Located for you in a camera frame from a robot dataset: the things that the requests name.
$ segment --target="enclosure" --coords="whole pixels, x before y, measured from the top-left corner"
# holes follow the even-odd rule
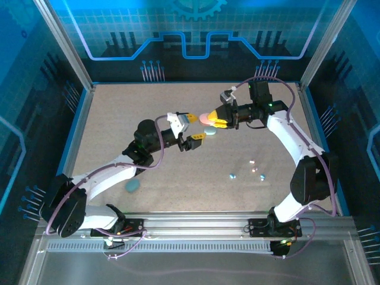
[[[15,0],[0,8],[4,284],[377,284],[379,3]],[[291,252],[313,235],[302,254],[282,261],[244,248],[268,244],[244,226],[284,200],[296,169],[271,131],[244,124],[195,150],[165,149],[159,168],[136,177],[137,191],[122,181],[90,202],[144,219],[147,238],[128,256],[108,261],[104,240],[88,230],[46,236],[39,208],[56,175],[113,160],[142,120],[210,113],[220,93],[253,76],[287,82],[294,120],[339,158],[340,217],[304,213],[316,232],[301,221]],[[268,85],[290,105],[285,85]],[[247,84],[235,95],[250,103]],[[185,135],[203,132],[195,122]],[[331,210],[330,199],[319,205]]]

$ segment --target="gear logo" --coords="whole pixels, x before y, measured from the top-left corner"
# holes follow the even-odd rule
[[[26,29],[36,16],[33,0],[0,0],[0,8],[8,10],[22,29]]]
[[[206,20],[206,16],[213,17],[225,4],[226,0],[170,0],[170,6],[178,16],[184,16],[186,20],[193,18],[194,21],[200,18]]]

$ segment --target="pink object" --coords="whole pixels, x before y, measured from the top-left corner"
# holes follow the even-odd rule
[[[208,114],[202,114],[201,116],[199,116],[199,121],[201,123],[201,125],[203,126],[212,126],[215,124],[215,122],[213,121],[210,121],[209,119],[207,119],[207,116]]]

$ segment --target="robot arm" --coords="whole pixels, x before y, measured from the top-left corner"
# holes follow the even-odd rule
[[[315,153],[326,162],[334,185],[337,184],[337,157],[316,145],[291,114],[288,120],[288,107],[282,101],[273,101],[266,81],[249,83],[251,104],[238,106],[233,91],[234,88],[221,93],[223,105],[207,116],[211,125],[222,129],[238,129],[241,122],[251,123],[259,119],[263,128],[268,128],[282,142],[296,165],[290,193],[283,202],[270,210],[268,216],[269,224],[276,228],[276,224],[279,227],[282,223],[296,219],[311,204],[330,196],[327,174]]]
[[[180,151],[188,151],[202,144],[205,134],[183,138],[183,132],[190,123],[197,120],[196,116],[188,113],[168,113],[166,118],[170,122],[170,128],[161,131],[164,148],[178,145]],[[78,229],[105,229],[117,233],[123,228],[124,215],[116,207],[88,204],[103,191],[139,175],[153,163],[151,154],[161,150],[155,122],[152,120],[140,122],[134,138],[121,155],[104,166],[71,178],[63,174],[54,178],[45,195],[40,214],[46,221],[53,220],[51,227],[61,237],[70,236]],[[59,208],[59,203],[65,196],[69,197]]]

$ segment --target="beige work surface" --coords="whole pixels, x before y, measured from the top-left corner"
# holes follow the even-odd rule
[[[134,139],[140,121],[167,112],[208,113],[221,105],[219,94],[231,83],[122,84],[98,85],[83,133],[74,175],[93,170],[121,154]],[[292,115],[309,135],[308,124],[298,97]],[[292,96],[280,83],[270,83],[274,100],[289,106]],[[236,92],[239,105],[250,103],[247,85]],[[169,123],[160,122],[161,129]],[[199,122],[185,135],[203,132]],[[155,162],[159,153],[154,154]],[[252,173],[250,160],[258,168]],[[181,153],[177,146],[165,149],[158,169],[137,178],[139,190],[125,190],[127,181],[104,191],[92,205],[113,204],[125,212],[149,211],[256,211],[269,210],[290,192],[295,171],[290,154],[268,129],[218,129],[201,147]],[[230,179],[230,173],[236,179]],[[260,180],[260,174],[266,176]],[[330,201],[321,203],[329,206]]]

